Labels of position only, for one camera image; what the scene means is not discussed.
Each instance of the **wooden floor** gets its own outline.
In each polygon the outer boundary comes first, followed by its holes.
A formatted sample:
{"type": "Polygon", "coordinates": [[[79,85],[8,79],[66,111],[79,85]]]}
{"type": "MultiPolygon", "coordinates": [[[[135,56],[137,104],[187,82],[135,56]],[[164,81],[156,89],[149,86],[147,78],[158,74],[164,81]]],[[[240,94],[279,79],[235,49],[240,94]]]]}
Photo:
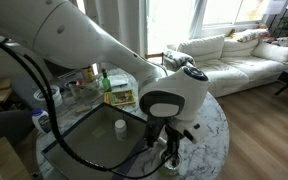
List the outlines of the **wooden floor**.
{"type": "Polygon", "coordinates": [[[218,180],[288,180],[288,90],[277,82],[217,98],[228,119],[230,147],[218,180]]]}

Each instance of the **table leg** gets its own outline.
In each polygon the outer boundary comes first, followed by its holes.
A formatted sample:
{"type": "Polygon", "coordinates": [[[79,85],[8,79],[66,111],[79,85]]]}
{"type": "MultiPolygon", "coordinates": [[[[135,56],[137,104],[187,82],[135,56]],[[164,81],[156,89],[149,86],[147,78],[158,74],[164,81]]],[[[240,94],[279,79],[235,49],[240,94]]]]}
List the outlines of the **table leg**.
{"type": "Polygon", "coordinates": [[[280,90],[278,90],[274,95],[277,96],[279,95],[281,92],[285,91],[285,89],[288,88],[288,84],[286,84],[285,86],[283,86],[280,90]]]}

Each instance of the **chair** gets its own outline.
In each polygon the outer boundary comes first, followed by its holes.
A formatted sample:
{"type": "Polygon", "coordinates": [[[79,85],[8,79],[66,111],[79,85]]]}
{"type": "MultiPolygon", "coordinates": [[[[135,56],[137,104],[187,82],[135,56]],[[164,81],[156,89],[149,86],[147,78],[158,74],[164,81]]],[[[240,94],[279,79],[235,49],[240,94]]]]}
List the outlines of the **chair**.
{"type": "Polygon", "coordinates": [[[6,137],[13,146],[21,142],[33,129],[30,111],[0,112],[0,138],[6,137]]]}

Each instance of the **bottle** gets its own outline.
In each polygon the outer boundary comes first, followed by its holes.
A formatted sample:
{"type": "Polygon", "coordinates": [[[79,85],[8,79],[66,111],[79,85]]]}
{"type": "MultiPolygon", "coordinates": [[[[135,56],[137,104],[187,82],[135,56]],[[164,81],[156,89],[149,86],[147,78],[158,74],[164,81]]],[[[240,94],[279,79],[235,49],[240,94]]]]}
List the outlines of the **bottle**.
{"type": "Polygon", "coordinates": [[[89,65],[87,67],[87,75],[88,75],[88,80],[93,81],[94,80],[94,73],[92,67],[89,65]]]}
{"type": "Polygon", "coordinates": [[[126,122],[123,119],[119,119],[115,122],[116,138],[119,141],[124,141],[127,138],[126,122]]]}
{"type": "Polygon", "coordinates": [[[107,78],[107,72],[105,68],[102,68],[102,73],[103,73],[102,84],[103,84],[104,92],[111,92],[112,91],[111,82],[107,78]]]}
{"type": "Polygon", "coordinates": [[[51,131],[51,124],[48,117],[48,113],[41,108],[33,109],[32,121],[40,132],[47,134],[51,131]]]}

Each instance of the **window frame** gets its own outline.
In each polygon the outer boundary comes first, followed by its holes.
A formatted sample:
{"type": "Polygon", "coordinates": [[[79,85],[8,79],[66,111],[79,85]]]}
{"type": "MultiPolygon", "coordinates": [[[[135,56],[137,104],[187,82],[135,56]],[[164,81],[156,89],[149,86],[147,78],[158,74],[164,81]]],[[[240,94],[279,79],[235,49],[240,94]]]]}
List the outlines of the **window frame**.
{"type": "Polygon", "coordinates": [[[215,28],[215,27],[229,27],[229,26],[238,26],[238,25],[247,25],[247,24],[258,24],[263,21],[265,14],[262,14],[262,18],[259,20],[251,20],[251,21],[240,21],[237,22],[238,15],[241,11],[242,5],[243,5],[244,0],[240,0],[240,4],[238,6],[238,10],[236,11],[235,18],[232,22],[220,22],[220,23],[211,23],[211,24],[204,24],[204,16],[205,13],[203,14],[203,24],[202,24],[202,29],[207,29],[207,28],[215,28]]]}

